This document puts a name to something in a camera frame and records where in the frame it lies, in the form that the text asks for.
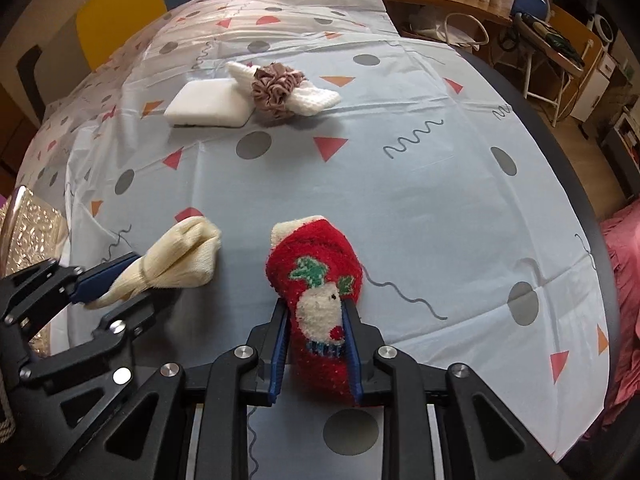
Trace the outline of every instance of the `orange triangle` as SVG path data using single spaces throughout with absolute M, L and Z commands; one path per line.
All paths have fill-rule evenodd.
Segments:
M 451 79 L 447 79 L 446 77 L 443 77 L 444 81 L 446 81 L 447 83 L 449 83 L 449 86 L 451 86 L 451 88 L 453 88 L 453 91 L 456 94 L 459 94 L 460 92 L 462 92 L 462 89 L 464 88 L 461 84 L 456 83 L 455 81 L 452 81 Z
M 173 152 L 171 155 L 169 155 L 162 162 L 164 162 L 169 168 L 177 170 L 178 169 L 178 164 L 180 164 L 181 156 L 182 156 L 182 148 L 180 148 L 176 152 Z
M 344 75 L 321 75 L 320 79 L 324 79 L 325 81 L 332 83 L 336 86 L 343 87 L 353 81 L 354 77 L 347 77 Z
M 100 211 L 100 206 L 104 200 L 91 200 L 91 214 L 95 217 Z
M 275 16 L 262 16 L 255 22 L 256 25 L 269 25 L 271 23 L 280 23 L 280 20 Z
M 607 340 L 607 336 L 604 335 L 604 332 L 602 331 L 600 326 L 597 325 L 597 327 L 598 327 L 598 355 L 600 355 L 609 347 L 609 341 Z
M 158 105 L 162 104 L 164 101 L 149 101 L 145 104 L 145 107 L 142 109 L 142 116 L 148 116 L 153 110 L 158 108 Z
M 332 158 L 347 140 L 349 139 L 341 139 L 340 137 L 314 137 L 314 142 L 325 162 Z
M 551 354 L 551 371 L 554 376 L 554 384 L 558 380 L 558 377 L 564 370 L 564 365 L 566 364 L 566 359 L 569 357 L 569 351 L 566 350 L 564 352 L 558 352 L 556 354 Z

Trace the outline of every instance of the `white sponge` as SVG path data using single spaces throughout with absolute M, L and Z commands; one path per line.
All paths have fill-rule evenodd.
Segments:
M 164 111 L 171 126 L 240 128 L 254 111 L 254 101 L 235 79 L 189 81 Z

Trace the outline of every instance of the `wooden cabinet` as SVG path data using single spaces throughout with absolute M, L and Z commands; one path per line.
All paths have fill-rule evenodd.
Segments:
M 0 86 L 0 194 L 7 197 L 15 187 L 15 177 L 24 153 L 38 129 Z

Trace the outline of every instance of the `fuzzy red sock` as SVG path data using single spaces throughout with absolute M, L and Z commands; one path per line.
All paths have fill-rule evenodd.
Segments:
M 266 273 L 291 310 L 290 352 L 311 387 L 352 399 L 340 298 L 358 301 L 362 268 L 345 236 L 322 217 L 274 227 Z

